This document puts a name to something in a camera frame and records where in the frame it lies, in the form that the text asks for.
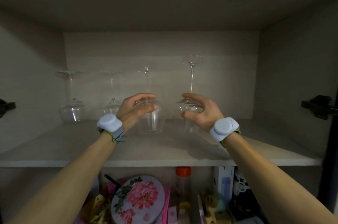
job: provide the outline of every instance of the pink flower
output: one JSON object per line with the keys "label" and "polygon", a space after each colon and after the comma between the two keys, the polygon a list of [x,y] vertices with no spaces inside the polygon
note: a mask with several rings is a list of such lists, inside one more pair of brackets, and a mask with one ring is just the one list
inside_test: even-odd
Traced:
{"label": "pink flower", "polygon": [[133,216],[135,216],[135,212],[132,208],[125,210],[123,212],[120,212],[120,216],[123,219],[124,223],[126,224],[132,224],[133,222]]}
{"label": "pink flower", "polygon": [[145,221],[148,221],[150,219],[150,215],[148,213],[146,213],[144,216],[143,216],[143,219]]}
{"label": "pink flower", "polygon": [[143,206],[150,208],[154,205],[157,200],[158,191],[154,187],[154,182],[150,181],[147,184],[142,182],[135,183],[132,190],[127,195],[127,200],[132,204],[133,207],[138,207],[140,210]]}

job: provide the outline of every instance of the shelf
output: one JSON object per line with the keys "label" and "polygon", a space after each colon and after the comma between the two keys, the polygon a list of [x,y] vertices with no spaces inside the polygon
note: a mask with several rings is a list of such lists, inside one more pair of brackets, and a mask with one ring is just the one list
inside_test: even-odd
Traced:
{"label": "shelf", "polygon": [[[285,137],[270,134],[250,120],[240,120],[248,143],[279,166],[320,165],[321,159]],[[0,154],[0,167],[63,167],[97,138],[96,121],[62,125],[35,140]],[[180,120],[167,120],[162,133],[151,136],[131,131],[105,167],[234,166],[226,150],[206,132],[184,135]]]}
{"label": "shelf", "polygon": [[0,0],[63,31],[253,30],[318,0]]}

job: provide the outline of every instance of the upside-down wine glass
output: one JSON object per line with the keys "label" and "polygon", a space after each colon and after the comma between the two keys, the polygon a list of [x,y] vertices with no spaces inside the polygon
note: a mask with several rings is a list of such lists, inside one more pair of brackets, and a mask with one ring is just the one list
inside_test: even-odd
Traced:
{"label": "upside-down wine glass", "polygon": [[74,94],[74,76],[80,73],[82,72],[68,70],[57,72],[67,77],[67,102],[59,109],[59,114],[65,123],[80,123],[85,120],[86,106]]}
{"label": "upside-down wine glass", "polygon": [[115,99],[116,96],[116,89],[114,88],[115,83],[114,83],[114,78],[118,75],[118,74],[122,74],[122,71],[116,71],[116,70],[102,70],[101,72],[108,74],[109,75],[109,80],[110,80],[110,95],[111,95],[111,99],[109,102],[107,102],[106,104],[104,104],[102,106],[102,111],[105,115],[107,114],[114,114],[116,115],[117,112],[119,111],[119,108],[121,106],[121,103],[118,102]]}
{"label": "upside-down wine glass", "polygon": [[[188,64],[190,66],[190,92],[192,93],[192,84],[194,78],[194,71],[197,64],[201,64],[203,61],[203,57],[200,55],[188,55],[184,56],[183,64]],[[179,102],[176,103],[178,110],[183,111],[192,111],[196,113],[200,113],[203,111],[203,108],[199,102],[190,98],[183,98]],[[184,119],[184,131],[193,132],[194,123],[188,119]]]}
{"label": "upside-down wine glass", "polygon": [[[155,62],[152,59],[146,59],[143,63],[143,73],[146,79],[146,93],[150,93],[149,88],[149,71],[155,66]],[[151,113],[145,114],[137,123],[141,134],[151,134],[163,131],[164,126],[164,114],[162,104],[155,98],[147,98],[136,104],[139,105],[156,105],[157,109]]]}

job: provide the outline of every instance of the floral tin lid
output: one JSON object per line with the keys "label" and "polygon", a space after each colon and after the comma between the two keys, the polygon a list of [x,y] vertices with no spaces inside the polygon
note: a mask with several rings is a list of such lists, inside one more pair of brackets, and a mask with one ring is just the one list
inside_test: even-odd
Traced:
{"label": "floral tin lid", "polygon": [[161,215],[165,196],[162,184],[152,176],[128,180],[112,199],[116,224],[152,224]]}

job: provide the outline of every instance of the plastic bottle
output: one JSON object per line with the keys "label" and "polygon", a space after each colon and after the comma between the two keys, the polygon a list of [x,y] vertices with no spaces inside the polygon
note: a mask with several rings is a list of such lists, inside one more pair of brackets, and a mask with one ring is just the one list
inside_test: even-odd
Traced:
{"label": "plastic bottle", "polygon": [[180,202],[190,202],[191,167],[176,167],[176,192]]}

